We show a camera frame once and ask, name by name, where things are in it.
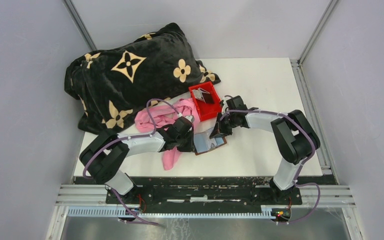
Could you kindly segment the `brown leather card holder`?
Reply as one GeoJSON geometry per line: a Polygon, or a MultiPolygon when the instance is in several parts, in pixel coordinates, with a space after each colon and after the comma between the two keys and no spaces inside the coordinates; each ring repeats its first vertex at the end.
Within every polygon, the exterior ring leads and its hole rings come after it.
{"type": "Polygon", "coordinates": [[[213,128],[209,128],[206,131],[194,134],[193,143],[196,156],[208,153],[227,144],[227,140],[224,137],[210,138],[212,131],[213,128]]]}

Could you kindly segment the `red plastic bin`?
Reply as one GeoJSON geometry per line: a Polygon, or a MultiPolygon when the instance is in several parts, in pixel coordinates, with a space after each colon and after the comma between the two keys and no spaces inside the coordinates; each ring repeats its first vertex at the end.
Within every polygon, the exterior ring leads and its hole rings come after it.
{"type": "Polygon", "coordinates": [[[222,111],[220,98],[211,82],[188,88],[201,122],[216,118],[222,111]]]}

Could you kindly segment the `white credit card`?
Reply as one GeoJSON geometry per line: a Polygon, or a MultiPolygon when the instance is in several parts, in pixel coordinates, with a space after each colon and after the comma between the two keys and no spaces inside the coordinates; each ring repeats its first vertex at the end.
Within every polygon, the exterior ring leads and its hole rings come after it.
{"type": "Polygon", "coordinates": [[[226,144],[226,140],[224,137],[209,138],[206,141],[206,145],[207,145],[207,148],[209,151],[216,149],[216,148],[219,148],[225,144],[226,144]]]}

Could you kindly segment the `stack of cards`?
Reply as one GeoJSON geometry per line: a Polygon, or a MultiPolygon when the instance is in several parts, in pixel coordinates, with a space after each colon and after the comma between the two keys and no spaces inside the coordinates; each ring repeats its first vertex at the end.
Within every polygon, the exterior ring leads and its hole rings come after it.
{"type": "Polygon", "coordinates": [[[198,101],[201,101],[206,104],[214,104],[215,101],[212,97],[212,94],[209,91],[206,91],[203,88],[197,88],[192,90],[192,95],[198,101]]]}

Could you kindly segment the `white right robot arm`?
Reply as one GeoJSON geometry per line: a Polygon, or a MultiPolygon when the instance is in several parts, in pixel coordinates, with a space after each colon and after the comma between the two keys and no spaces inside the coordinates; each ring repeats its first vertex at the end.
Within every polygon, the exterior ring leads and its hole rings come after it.
{"type": "Polygon", "coordinates": [[[270,181],[268,196],[273,203],[282,204],[289,198],[288,190],[295,186],[304,164],[321,145],[312,125],[301,110],[282,113],[248,108],[239,95],[224,97],[220,105],[211,139],[230,136],[237,127],[273,133],[282,159],[270,181]]]}

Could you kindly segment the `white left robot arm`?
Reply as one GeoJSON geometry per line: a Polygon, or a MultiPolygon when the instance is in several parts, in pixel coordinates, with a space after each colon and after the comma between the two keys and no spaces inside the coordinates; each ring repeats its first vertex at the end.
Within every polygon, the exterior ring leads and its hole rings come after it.
{"type": "Polygon", "coordinates": [[[173,149],[193,152],[193,122],[194,117],[187,115],[149,133],[119,134],[112,129],[102,131],[79,155],[84,166],[84,178],[90,177],[97,184],[116,190],[118,197],[127,204],[134,202],[138,191],[132,179],[120,169],[125,158],[173,149]]]}

